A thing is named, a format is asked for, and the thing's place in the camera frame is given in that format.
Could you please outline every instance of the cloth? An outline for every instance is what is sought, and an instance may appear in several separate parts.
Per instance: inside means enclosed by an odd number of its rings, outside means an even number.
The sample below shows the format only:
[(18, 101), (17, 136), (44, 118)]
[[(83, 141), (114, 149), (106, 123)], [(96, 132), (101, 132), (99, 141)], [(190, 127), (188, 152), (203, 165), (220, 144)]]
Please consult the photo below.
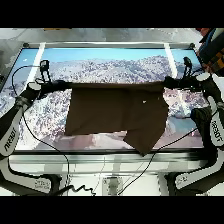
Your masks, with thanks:
[(146, 155), (165, 131), (163, 82), (77, 83), (72, 89), (67, 136), (127, 131), (124, 141)]

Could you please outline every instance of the dark brown t-shirt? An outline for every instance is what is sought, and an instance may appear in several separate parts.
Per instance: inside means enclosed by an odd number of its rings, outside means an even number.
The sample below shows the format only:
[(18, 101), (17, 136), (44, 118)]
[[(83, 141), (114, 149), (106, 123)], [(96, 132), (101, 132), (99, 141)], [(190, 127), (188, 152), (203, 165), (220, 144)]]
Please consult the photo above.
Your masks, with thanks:
[(127, 131), (124, 141), (146, 155), (165, 131), (163, 82), (78, 83), (72, 88), (67, 136)]

